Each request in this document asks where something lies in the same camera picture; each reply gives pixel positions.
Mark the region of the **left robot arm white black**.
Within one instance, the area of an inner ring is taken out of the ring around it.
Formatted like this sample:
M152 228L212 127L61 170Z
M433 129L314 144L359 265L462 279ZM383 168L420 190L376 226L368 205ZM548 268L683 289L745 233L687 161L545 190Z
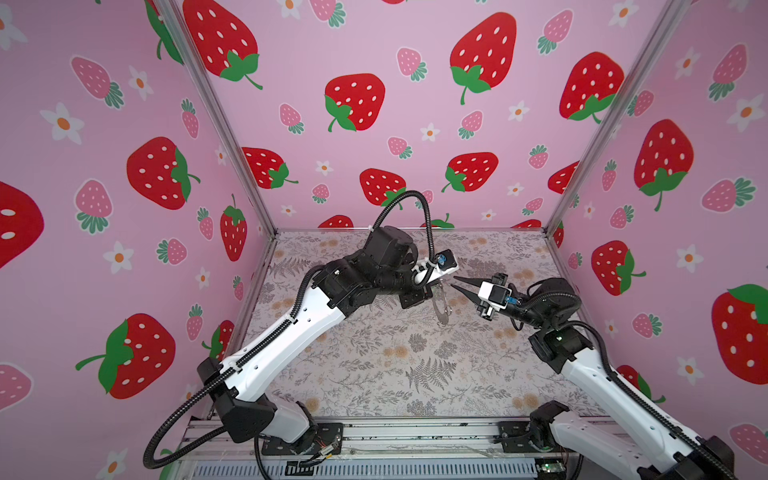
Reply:
M265 434L301 447L311 443L315 423L307 408L269 399L269 385L318 337L377 296L395 295L407 309L430 298L431 285L458 269L449 249L424 259L417 255L406 232L374 228L361 249L312 268L293 307L259 337L222 360L206 359L198 366L233 442Z

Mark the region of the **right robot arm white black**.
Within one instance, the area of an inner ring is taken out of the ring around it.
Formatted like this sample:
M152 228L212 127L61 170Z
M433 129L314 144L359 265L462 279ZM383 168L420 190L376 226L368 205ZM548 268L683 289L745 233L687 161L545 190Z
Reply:
M527 430L512 437L539 451L562 447L590 459L621 479L732 479L735 456L717 436L705 439L682 425L614 369L600 333L573 319L581 299L564 278L547 278L520 292L506 275L457 277L454 288L479 315L529 326L535 355L596 402L629 436L628 441L550 401L529 417Z

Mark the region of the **large perforated metal keyring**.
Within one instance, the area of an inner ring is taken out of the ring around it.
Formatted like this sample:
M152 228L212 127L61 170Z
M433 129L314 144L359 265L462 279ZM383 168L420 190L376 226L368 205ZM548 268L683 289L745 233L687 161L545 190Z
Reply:
M432 305L437 318L437 322L441 327L445 327L449 324L451 307L446 298L445 290L442 283L437 283L431 287L432 292Z

